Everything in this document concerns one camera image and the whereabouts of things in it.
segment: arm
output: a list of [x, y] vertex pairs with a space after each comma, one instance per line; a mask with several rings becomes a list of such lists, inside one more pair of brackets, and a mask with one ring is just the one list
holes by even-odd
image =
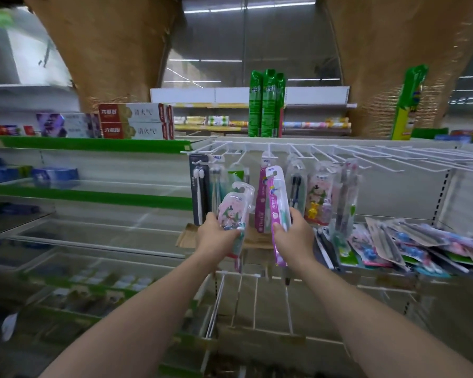
[[198, 229], [192, 256], [86, 331], [40, 378], [150, 376], [181, 325], [189, 302], [239, 234], [224, 231], [209, 213]]
[[353, 359], [369, 378], [473, 377], [473, 364], [403, 315], [359, 291], [315, 260], [313, 231], [291, 208], [292, 226], [274, 226], [288, 265], [324, 305]]

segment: burlap covering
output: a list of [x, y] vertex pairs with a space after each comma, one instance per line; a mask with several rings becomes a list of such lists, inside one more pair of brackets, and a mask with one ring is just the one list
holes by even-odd
[[429, 65], [417, 127], [439, 126], [473, 54], [473, 0], [326, 0], [354, 135], [389, 137], [404, 73]]
[[177, 0], [25, 0], [60, 51], [81, 110], [148, 102], [162, 76]]

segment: green hanging product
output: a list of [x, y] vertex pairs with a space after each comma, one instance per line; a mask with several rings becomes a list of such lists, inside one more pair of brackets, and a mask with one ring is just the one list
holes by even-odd
[[392, 127], [392, 140], [410, 140], [414, 129], [415, 112], [421, 100], [422, 85], [428, 69], [427, 65], [419, 65], [411, 67], [405, 73]]
[[263, 75], [253, 70], [249, 87], [249, 136], [261, 134], [261, 98], [263, 96]]
[[278, 137], [278, 129], [280, 126], [280, 109], [284, 107], [285, 97], [285, 76], [284, 73], [277, 73], [277, 101], [275, 105], [275, 121], [273, 124], [273, 136]]
[[261, 113], [261, 136], [273, 137], [275, 127], [275, 106], [277, 105], [277, 73], [266, 69], [263, 76], [263, 107]]

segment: hand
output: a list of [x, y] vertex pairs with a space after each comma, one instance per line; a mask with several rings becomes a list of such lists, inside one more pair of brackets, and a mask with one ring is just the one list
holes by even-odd
[[314, 257], [314, 231], [303, 218], [300, 211], [289, 208], [292, 226], [286, 232], [284, 228], [273, 223], [275, 245], [278, 252], [296, 273], [300, 273], [303, 266], [317, 262]]
[[211, 260], [214, 267], [229, 254], [233, 248], [233, 242], [240, 236], [238, 229], [225, 231], [217, 221], [212, 212], [208, 212], [203, 225], [198, 228], [196, 234], [196, 254], [203, 254]]

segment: forearm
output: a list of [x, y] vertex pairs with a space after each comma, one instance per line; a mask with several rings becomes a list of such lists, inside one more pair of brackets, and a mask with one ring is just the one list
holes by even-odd
[[473, 377], [469, 361], [321, 264], [306, 263], [300, 275], [368, 377]]
[[155, 371], [189, 302], [215, 267], [194, 253], [72, 343], [41, 378], [143, 377]]

